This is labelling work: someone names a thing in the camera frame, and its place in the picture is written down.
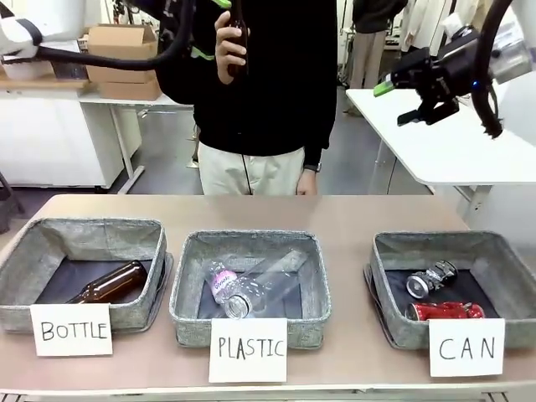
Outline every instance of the wristwatch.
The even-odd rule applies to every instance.
[[[303,165],[304,170],[312,170],[313,172],[320,173],[322,170],[322,162],[319,162],[317,165]]]

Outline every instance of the hand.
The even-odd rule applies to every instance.
[[[305,169],[298,181],[297,195],[318,195],[317,173]]]
[[[235,56],[235,54],[246,53],[246,49],[239,44],[234,44],[229,39],[239,38],[242,31],[238,28],[228,27],[231,13],[226,11],[221,14],[216,21],[216,63],[218,65],[219,80],[226,85],[233,82],[233,77],[229,75],[229,64],[244,65],[245,59]]]

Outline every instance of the crushed can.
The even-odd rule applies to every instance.
[[[441,304],[411,303],[406,308],[405,317],[411,321],[427,321],[438,318],[486,318],[486,314],[478,304],[450,301]]]
[[[415,299],[424,299],[433,291],[450,286],[458,277],[458,269],[449,261],[438,261],[426,271],[408,276],[405,287]]]

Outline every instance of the gray fabric bin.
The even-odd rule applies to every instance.
[[[301,319],[288,320],[288,347],[320,348],[324,324],[332,310],[320,245],[305,232],[274,230],[200,231],[187,238],[169,302],[179,345],[210,346],[211,321],[198,318],[208,261],[232,255],[229,268],[244,272],[271,252],[286,247],[308,254],[296,273],[301,288]]]
[[[0,264],[0,326],[31,333],[34,304],[64,258],[86,261],[152,260],[140,296],[110,306],[114,332],[143,329],[162,285],[166,235],[148,219],[41,219],[26,229]]]
[[[370,265],[387,328],[398,347],[428,348],[428,322],[405,318],[386,271],[409,274],[438,260],[469,270],[498,316],[506,320],[507,348],[536,346],[536,275],[501,235],[468,231],[381,233],[374,237]]]

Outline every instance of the cardboard box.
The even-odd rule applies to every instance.
[[[108,99],[155,101],[162,94],[157,80],[144,84],[104,82],[98,85],[100,96]]]
[[[99,25],[90,29],[88,51],[115,59],[145,60],[157,55],[157,39],[147,25]],[[156,79],[153,71],[123,71],[87,66],[90,80],[97,83],[144,84]]]

